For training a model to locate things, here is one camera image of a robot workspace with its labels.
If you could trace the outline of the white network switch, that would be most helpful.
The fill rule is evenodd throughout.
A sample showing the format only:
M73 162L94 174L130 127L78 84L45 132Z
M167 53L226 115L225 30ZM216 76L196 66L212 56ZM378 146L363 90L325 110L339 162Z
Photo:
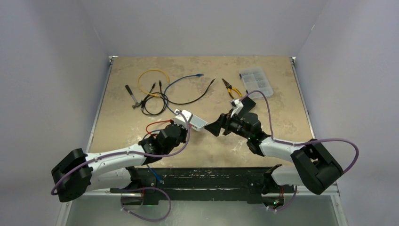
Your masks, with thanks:
M205 120L194 114L192 115L190 119L190 126L193 130L201 132L206 125L208 125L208 123Z

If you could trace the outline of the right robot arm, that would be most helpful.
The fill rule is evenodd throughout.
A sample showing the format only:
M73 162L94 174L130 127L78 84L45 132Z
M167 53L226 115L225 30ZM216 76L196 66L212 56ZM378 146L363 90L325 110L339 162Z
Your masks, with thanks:
M255 113L246 113L242 118L221 114L204 128L214 136L234 133L247 140L249 150L263 157L275 157L293 163L289 166L274 166L266 173L265 188L271 192L284 185L305 186L314 194L322 194L343 175L343 169L329 151L316 139L304 145L279 143L266 134Z

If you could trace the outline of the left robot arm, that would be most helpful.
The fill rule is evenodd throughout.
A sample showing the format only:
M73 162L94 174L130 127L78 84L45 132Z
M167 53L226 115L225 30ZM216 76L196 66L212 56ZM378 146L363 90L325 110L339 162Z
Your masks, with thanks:
M85 153L81 148L70 151L52 170L54 187L51 195L69 202L84 193L99 189L99 176L119 169L146 165L179 154L188 145L190 124L171 122L156 135L137 144L103 153Z

